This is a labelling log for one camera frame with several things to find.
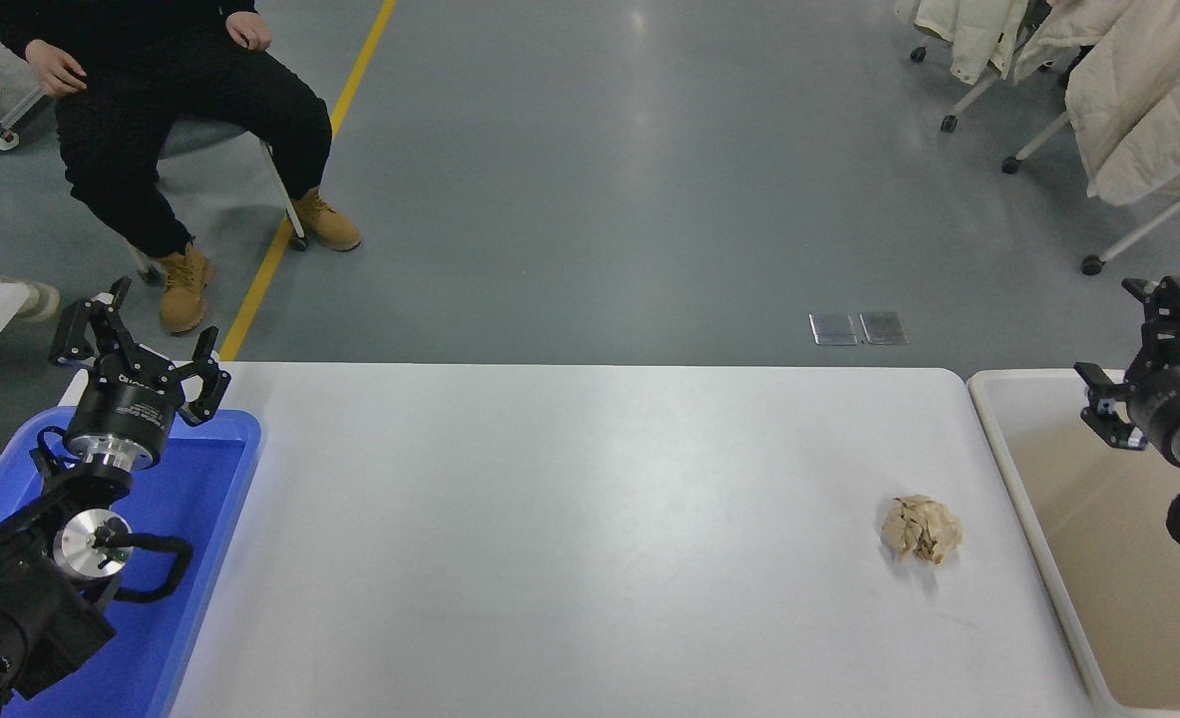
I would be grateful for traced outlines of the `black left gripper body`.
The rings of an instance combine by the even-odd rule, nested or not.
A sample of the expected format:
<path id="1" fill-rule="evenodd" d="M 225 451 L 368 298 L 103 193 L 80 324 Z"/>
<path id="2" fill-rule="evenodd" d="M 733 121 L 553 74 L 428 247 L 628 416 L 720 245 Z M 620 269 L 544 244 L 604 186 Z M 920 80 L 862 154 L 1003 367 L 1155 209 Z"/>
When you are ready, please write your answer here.
<path id="1" fill-rule="evenodd" d="M 184 400 L 181 383 L 172 376 L 175 368 L 166 365 L 139 377 L 84 368 L 87 386 L 64 433 L 67 453 L 84 458 L 114 442 L 129 442 L 135 448 L 125 453 L 135 461 L 159 459 Z"/>

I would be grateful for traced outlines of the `person's right hand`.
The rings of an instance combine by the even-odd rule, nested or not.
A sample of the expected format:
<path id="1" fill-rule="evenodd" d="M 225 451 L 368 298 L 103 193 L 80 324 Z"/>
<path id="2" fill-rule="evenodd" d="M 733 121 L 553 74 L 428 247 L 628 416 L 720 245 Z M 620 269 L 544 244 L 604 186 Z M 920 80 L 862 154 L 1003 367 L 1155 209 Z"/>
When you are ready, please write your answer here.
<path id="1" fill-rule="evenodd" d="M 70 56 L 61 47 L 55 47 L 42 38 L 34 38 L 25 46 L 22 56 L 32 68 L 42 94 L 60 100 L 64 97 L 83 94 L 88 90 L 85 70 L 76 61 L 74 56 Z"/>

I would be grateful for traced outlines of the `person's left hand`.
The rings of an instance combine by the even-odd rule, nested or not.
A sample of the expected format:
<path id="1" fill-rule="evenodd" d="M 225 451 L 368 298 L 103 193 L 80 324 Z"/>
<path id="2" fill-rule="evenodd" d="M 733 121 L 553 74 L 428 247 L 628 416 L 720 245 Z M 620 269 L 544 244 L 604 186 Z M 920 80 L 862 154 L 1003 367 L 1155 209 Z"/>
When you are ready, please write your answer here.
<path id="1" fill-rule="evenodd" d="M 232 12 L 224 26 L 232 41 L 251 53 L 264 53 L 273 43 L 273 33 L 257 12 Z"/>

